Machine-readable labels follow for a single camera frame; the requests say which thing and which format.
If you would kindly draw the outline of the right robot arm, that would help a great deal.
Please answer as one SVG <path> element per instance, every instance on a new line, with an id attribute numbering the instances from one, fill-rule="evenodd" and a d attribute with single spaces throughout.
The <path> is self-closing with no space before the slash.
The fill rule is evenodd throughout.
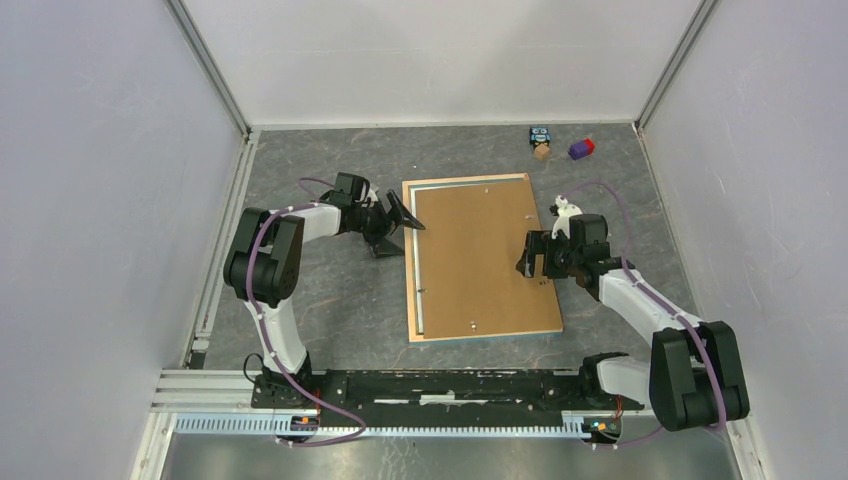
<path id="1" fill-rule="evenodd" d="M 580 400 L 602 408 L 617 395 L 650 408 L 667 431 L 720 427 L 751 411 L 737 337 L 723 321 L 705 322 L 653 288 L 627 259 L 611 253 L 604 216 L 577 214 L 558 230 L 530 230 L 516 264 L 525 278 L 574 279 L 622 317 L 650 348 L 640 362 L 624 353 L 584 362 Z"/>

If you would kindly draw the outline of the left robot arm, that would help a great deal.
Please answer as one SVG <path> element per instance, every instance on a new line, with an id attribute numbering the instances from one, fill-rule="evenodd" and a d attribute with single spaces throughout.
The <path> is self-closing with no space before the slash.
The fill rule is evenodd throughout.
<path id="1" fill-rule="evenodd" d="M 363 237 L 376 258 L 401 256 L 391 235 L 421 223 L 394 191 L 384 199 L 366 178 L 340 173 L 316 200 L 278 210 L 243 211 L 228 251 L 224 283 L 248 308 L 262 345 L 262 368 L 254 378 L 264 394 L 277 394 L 290 407 L 314 394 L 312 368 L 297 329 L 292 299 L 300 279 L 304 246 L 346 233 Z"/>

